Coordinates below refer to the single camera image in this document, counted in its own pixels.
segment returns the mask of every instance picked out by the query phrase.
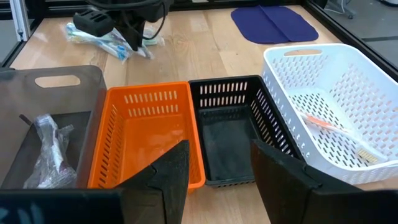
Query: basket handle hole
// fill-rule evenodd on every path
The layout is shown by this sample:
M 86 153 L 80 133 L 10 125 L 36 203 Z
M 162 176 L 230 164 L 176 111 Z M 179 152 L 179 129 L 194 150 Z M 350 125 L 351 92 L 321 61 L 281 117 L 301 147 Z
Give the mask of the basket handle hole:
M 284 55 L 285 57 L 288 57 L 288 56 L 318 55 L 318 54 L 322 54 L 322 51 L 315 49 L 302 49 L 302 50 L 292 50 L 290 52 L 286 52 Z
M 80 85 L 80 79 L 76 75 L 60 75 L 53 77 L 39 77 L 35 79 L 35 83 L 42 88 L 56 88 Z

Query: black basket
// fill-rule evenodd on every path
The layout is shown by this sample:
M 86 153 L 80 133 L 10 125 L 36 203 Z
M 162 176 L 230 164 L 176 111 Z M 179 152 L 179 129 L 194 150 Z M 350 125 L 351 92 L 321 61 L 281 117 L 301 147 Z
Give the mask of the black basket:
M 254 182 L 250 142 L 265 143 L 302 159 L 262 78 L 258 75 L 190 81 L 206 172 L 206 185 Z

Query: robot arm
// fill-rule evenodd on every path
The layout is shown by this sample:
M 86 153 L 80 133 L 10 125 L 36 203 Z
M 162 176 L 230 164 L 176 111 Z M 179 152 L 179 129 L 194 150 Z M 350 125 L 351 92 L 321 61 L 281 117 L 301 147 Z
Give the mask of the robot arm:
M 134 51 L 142 47 L 143 39 L 154 39 L 163 27 L 169 7 L 174 0 L 144 0 L 126 2 L 113 0 L 104 3 L 103 0 L 86 0 L 96 9 L 73 16 L 77 29 L 96 37 L 111 32 L 116 28 Z M 152 37 L 144 37 L 145 22 L 156 22 L 163 17 L 159 30 Z

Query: plastic basket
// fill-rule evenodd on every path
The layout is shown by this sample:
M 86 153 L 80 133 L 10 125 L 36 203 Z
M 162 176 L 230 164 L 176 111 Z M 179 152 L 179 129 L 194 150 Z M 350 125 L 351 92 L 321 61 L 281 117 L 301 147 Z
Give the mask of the plastic basket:
M 187 82 L 112 88 L 106 95 L 89 188 L 111 188 L 189 140 L 188 191 L 205 183 Z
M 292 136 L 258 75 L 190 81 L 206 185 L 254 182 L 252 139 L 300 158 Z
M 344 44 L 272 48 L 264 60 L 264 81 L 311 166 L 350 184 L 398 175 L 398 87 L 391 77 Z M 353 141 L 307 126 L 297 109 L 356 131 L 389 161 L 357 156 Z
M 106 96 L 101 70 L 77 66 L 1 72 L 0 95 L 0 189 L 22 189 L 33 173 L 42 142 L 31 123 L 46 113 L 59 128 L 73 125 L 67 162 L 77 172 L 74 187 L 86 187 Z

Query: orange basket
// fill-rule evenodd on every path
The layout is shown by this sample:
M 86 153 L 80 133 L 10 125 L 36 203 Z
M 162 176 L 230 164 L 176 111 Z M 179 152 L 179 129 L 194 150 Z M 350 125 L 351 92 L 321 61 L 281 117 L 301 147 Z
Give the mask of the orange basket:
M 112 88 L 105 99 L 88 188 L 113 188 L 186 139 L 192 192 L 205 184 L 205 170 L 189 84 Z

